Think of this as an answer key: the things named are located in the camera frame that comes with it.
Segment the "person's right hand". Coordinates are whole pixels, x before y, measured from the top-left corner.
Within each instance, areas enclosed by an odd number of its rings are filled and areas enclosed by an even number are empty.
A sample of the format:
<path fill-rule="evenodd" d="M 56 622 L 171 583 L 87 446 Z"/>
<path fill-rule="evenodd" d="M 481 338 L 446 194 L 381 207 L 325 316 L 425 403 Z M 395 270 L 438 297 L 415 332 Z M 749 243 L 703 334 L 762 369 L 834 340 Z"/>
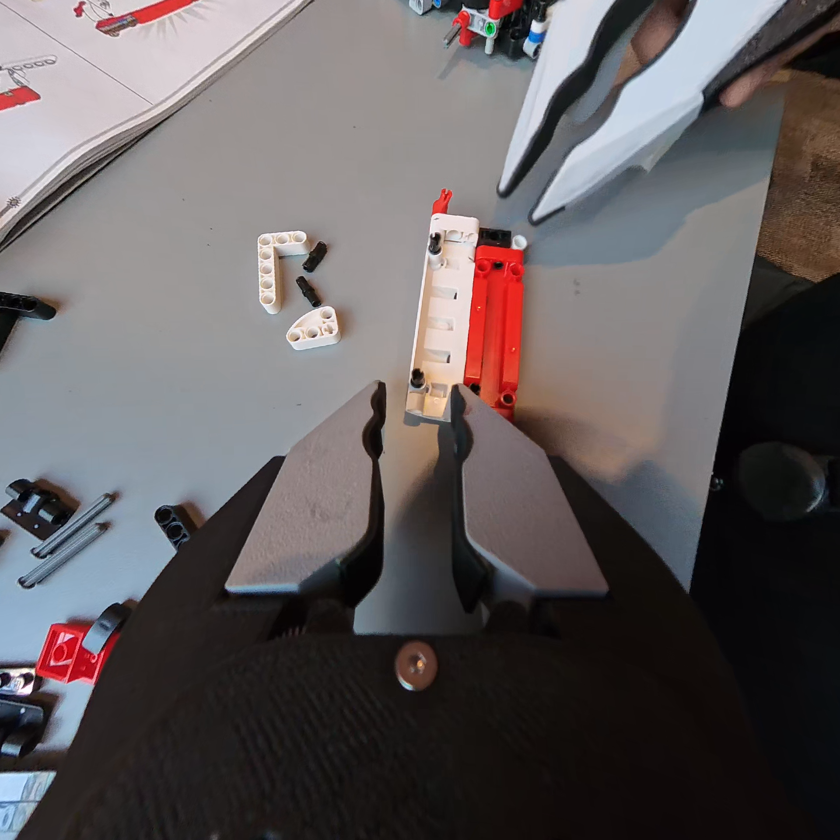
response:
<path fill-rule="evenodd" d="M 688 1 L 659 1 L 647 14 L 639 30 L 626 49 L 613 85 L 624 83 L 666 48 L 675 36 L 679 25 L 689 12 Z M 765 86 L 770 79 L 796 57 L 813 47 L 826 35 L 839 31 L 839 15 L 827 24 L 806 36 L 787 50 L 772 56 L 723 89 L 719 102 L 728 109 L 743 105 L 751 96 Z"/>

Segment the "white angled brick beam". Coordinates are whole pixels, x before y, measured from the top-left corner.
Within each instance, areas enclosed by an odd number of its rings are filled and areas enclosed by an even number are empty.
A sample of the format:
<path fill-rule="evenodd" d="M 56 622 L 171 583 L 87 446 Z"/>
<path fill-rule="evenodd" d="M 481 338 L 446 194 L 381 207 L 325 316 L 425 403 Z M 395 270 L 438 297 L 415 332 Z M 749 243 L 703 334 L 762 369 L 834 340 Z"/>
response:
<path fill-rule="evenodd" d="M 259 303 L 268 314 L 276 315 L 282 307 L 281 261 L 287 257 L 305 256 L 309 250 L 308 234 L 300 229 L 257 237 Z"/>

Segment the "person's dark shoe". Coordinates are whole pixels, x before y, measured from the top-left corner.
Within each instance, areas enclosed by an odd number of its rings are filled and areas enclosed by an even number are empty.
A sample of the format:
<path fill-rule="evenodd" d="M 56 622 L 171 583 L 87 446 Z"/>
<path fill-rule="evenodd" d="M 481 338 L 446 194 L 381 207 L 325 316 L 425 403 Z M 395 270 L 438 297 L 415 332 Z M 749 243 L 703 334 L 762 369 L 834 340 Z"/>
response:
<path fill-rule="evenodd" d="M 768 522 L 802 520 L 831 504 L 828 460 L 790 444 L 745 448 L 733 475 L 741 499 Z"/>

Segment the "white perforated brick plate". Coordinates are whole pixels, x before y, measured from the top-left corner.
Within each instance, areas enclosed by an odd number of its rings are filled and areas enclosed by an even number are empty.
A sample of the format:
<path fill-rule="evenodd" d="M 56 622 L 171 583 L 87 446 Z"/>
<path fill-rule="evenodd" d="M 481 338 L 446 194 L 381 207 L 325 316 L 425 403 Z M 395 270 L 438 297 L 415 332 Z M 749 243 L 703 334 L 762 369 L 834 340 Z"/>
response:
<path fill-rule="evenodd" d="M 295 351 L 338 343 L 341 341 L 341 330 L 336 311 L 329 306 L 308 311 L 289 328 L 287 341 Z"/>

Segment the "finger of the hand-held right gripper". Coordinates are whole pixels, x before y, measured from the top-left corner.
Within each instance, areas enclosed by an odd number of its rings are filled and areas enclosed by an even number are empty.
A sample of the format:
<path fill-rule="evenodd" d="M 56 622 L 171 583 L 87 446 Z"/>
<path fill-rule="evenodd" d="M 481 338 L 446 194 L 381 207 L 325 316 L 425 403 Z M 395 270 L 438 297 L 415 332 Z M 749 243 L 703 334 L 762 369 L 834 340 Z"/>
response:
<path fill-rule="evenodd" d="M 569 1 L 553 12 L 502 167 L 507 197 L 547 150 L 565 113 L 595 85 L 604 65 L 617 73 L 653 1 Z"/>
<path fill-rule="evenodd" d="M 604 123 L 567 154 L 532 208 L 532 224 L 627 169 L 650 170 L 697 118 L 706 87 L 783 5 L 694 2 L 670 45 L 623 85 Z"/>

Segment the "toy brick race car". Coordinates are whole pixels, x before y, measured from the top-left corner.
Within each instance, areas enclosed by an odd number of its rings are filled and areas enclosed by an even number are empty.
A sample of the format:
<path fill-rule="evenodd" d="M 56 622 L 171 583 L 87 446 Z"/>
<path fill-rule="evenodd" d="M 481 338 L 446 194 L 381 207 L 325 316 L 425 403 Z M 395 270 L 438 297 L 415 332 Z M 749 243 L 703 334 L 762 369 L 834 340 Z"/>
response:
<path fill-rule="evenodd" d="M 418 16 L 455 12 L 444 48 L 468 48 L 479 41 L 486 55 L 536 60 L 548 32 L 556 1 L 408 1 Z"/>

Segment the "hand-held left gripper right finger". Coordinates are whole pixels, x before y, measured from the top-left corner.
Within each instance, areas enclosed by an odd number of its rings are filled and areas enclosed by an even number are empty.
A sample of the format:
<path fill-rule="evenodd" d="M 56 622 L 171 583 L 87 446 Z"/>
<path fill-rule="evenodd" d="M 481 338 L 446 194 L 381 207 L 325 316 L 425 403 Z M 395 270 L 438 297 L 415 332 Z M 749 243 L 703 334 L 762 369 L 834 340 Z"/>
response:
<path fill-rule="evenodd" d="M 465 612 L 604 602 L 609 585 L 543 449 L 465 385 L 450 405 L 452 568 Z"/>

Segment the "red and white brick panel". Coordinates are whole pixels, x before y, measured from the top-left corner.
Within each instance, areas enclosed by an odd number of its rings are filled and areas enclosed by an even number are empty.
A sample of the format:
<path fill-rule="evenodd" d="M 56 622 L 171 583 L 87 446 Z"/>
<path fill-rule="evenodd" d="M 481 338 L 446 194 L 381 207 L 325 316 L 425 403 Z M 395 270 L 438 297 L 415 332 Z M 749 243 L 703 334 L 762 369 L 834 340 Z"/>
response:
<path fill-rule="evenodd" d="M 430 219 L 405 412 L 447 423 L 464 385 L 512 422 L 528 241 L 449 211 Z"/>

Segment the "open instruction booklet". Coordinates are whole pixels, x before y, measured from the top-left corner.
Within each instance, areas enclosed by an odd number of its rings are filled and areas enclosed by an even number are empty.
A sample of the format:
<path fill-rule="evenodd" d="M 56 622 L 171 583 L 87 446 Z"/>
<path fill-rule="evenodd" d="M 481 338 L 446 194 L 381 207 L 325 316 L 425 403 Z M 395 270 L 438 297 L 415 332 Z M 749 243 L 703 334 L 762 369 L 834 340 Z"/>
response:
<path fill-rule="evenodd" d="M 2 1 L 2 247 L 307 5 Z"/>

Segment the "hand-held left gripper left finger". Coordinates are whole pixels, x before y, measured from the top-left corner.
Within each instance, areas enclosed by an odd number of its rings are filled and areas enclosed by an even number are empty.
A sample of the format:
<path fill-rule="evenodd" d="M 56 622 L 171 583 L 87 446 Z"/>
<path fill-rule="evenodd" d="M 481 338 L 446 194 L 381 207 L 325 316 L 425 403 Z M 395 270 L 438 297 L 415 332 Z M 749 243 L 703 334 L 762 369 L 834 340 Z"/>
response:
<path fill-rule="evenodd" d="M 379 457 L 385 384 L 374 381 L 285 457 L 231 570 L 232 595 L 332 597 L 357 606 L 383 566 Z"/>

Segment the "pile of brick pieces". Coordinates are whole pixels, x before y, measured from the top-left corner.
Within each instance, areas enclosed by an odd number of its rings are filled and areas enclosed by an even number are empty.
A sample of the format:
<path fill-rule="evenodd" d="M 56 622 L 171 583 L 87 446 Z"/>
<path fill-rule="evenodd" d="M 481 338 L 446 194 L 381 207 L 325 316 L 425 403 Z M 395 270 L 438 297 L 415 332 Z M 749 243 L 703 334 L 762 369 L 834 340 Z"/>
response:
<path fill-rule="evenodd" d="M 2 282 L 2 666 L 32 665 L 66 749 L 118 626 L 174 550 L 154 511 L 194 490 L 175 307 L 48 301 Z"/>

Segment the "grey desk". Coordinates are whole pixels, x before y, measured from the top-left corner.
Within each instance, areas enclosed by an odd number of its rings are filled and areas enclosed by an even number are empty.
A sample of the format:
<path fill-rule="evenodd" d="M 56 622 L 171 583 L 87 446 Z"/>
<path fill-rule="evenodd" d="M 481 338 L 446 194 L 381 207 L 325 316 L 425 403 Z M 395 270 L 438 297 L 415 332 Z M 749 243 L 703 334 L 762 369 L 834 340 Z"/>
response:
<path fill-rule="evenodd" d="M 452 209 L 529 241 L 516 418 L 688 585 L 784 105 L 765 89 L 686 132 L 648 174 L 534 229 L 552 147 L 499 202 L 529 67 L 444 51 L 405 2 L 314 2 L 2 253 L 12 291 L 175 307 L 192 383 L 197 517 L 372 380 L 387 383 L 385 567 L 363 633 L 464 632 L 450 578 L 448 428 L 405 419 L 424 240 Z M 257 237 L 300 229 L 259 303 Z M 287 331 L 334 308 L 341 341 Z"/>

